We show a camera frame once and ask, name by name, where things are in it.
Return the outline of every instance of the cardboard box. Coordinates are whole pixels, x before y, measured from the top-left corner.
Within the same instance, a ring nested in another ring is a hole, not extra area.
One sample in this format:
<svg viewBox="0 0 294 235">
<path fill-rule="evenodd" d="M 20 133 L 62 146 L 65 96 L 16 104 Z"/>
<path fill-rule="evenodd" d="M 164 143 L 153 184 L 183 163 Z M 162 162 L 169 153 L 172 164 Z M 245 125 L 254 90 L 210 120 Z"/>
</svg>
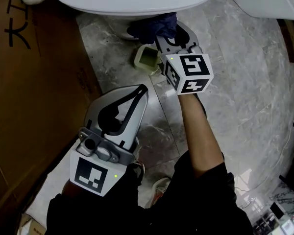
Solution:
<svg viewBox="0 0 294 235">
<path fill-rule="evenodd" d="M 68 151 L 100 95 L 70 8 L 0 0 L 0 233 Z"/>
</svg>

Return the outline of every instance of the cable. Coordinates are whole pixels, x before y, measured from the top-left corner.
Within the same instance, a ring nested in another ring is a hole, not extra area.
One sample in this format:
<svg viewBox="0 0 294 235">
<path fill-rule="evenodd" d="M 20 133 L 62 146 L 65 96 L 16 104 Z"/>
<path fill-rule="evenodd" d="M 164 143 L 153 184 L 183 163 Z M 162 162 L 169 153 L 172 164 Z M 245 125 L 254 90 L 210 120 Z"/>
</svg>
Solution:
<svg viewBox="0 0 294 235">
<path fill-rule="evenodd" d="M 250 191 L 252 191 L 252 190 L 257 189 L 259 186 L 261 186 L 261 185 L 262 185 L 262 184 L 268 179 L 268 177 L 269 177 L 270 174 L 273 172 L 274 168 L 279 164 L 279 162 L 280 162 L 280 160 L 281 160 L 281 158 L 282 158 L 282 154 L 283 154 L 283 152 L 284 152 L 284 149 L 285 149 L 285 147 L 287 146 L 287 144 L 288 144 L 289 141 L 290 141 L 290 138 L 291 138 L 291 132 L 292 132 L 292 128 L 290 129 L 288 140 L 286 141 L 286 143 L 285 143 L 285 145 L 284 145 L 284 147 L 283 147 L 283 149 L 282 149 L 282 151 L 281 151 L 281 153 L 280 153 L 279 159 L 278 159 L 278 161 L 275 163 L 275 165 L 274 165 L 274 167 L 272 168 L 271 172 L 267 175 L 267 177 L 264 179 L 263 182 L 261 182 L 261 183 L 260 183 L 259 185 L 257 185 L 255 188 L 250 189 L 249 191 L 246 191 L 246 192 L 250 192 Z"/>
<path fill-rule="evenodd" d="M 242 190 L 241 188 L 239 188 L 239 187 L 234 187 L 234 188 L 237 188 L 237 189 L 239 189 L 240 191 L 245 191 L 245 192 L 248 192 L 247 190 Z"/>
<path fill-rule="evenodd" d="M 252 203 L 254 203 L 255 200 L 256 200 L 256 198 L 251 198 L 245 204 L 241 205 L 239 208 L 243 210 L 243 209 L 247 208 L 248 206 L 250 206 Z"/>
</svg>

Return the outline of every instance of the fiducial marker cube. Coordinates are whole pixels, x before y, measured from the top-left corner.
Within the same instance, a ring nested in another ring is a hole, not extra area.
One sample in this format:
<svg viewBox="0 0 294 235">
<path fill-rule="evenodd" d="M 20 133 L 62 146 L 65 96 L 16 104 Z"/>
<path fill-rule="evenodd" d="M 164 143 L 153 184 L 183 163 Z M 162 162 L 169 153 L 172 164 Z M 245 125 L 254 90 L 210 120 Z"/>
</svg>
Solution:
<svg viewBox="0 0 294 235">
<path fill-rule="evenodd" d="M 163 74 L 178 95 L 204 92 L 214 78 L 208 54 L 163 55 L 162 61 Z"/>
</svg>

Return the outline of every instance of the shoe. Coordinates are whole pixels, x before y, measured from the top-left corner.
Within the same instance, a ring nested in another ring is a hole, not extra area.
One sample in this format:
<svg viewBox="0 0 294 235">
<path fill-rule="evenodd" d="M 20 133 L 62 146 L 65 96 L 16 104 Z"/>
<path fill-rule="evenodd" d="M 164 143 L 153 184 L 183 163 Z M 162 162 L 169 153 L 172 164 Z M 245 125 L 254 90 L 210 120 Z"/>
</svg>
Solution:
<svg viewBox="0 0 294 235">
<path fill-rule="evenodd" d="M 170 182 L 171 182 L 171 179 L 168 178 L 168 177 L 165 177 L 165 178 L 159 179 L 156 183 L 153 184 L 153 186 L 152 186 L 152 198 L 146 204 L 146 208 L 150 208 L 154 204 L 157 203 L 157 201 L 166 192 Z"/>
<path fill-rule="evenodd" d="M 143 162 L 137 160 L 129 165 L 130 168 L 133 169 L 133 171 L 137 175 L 137 186 L 140 186 L 142 184 L 143 176 L 145 174 L 145 165 Z"/>
</svg>

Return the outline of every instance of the bathroom floor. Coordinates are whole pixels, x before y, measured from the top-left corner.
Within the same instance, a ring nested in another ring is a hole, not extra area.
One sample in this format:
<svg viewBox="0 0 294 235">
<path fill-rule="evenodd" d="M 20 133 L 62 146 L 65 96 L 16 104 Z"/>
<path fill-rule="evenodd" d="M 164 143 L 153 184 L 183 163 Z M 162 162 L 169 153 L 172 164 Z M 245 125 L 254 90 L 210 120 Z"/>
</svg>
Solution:
<svg viewBox="0 0 294 235">
<path fill-rule="evenodd" d="M 252 18 L 233 0 L 209 0 L 177 15 L 210 56 L 215 78 L 198 95 L 227 169 L 235 176 L 237 205 L 253 221 L 292 161 L 294 64 L 288 61 L 277 21 Z M 177 95 L 160 73 L 148 76 L 133 68 L 138 41 L 118 38 L 101 16 L 85 13 L 77 22 L 103 92 L 141 83 L 148 87 L 138 134 L 140 159 L 147 168 L 139 187 L 139 204 L 144 206 L 153 182 L 172 176 L 174 164 L 187 151 Z M 48 198 L 68 179 L 68 164 L 66 156 L 28 210 L 43 225 Z"/>
</svg>

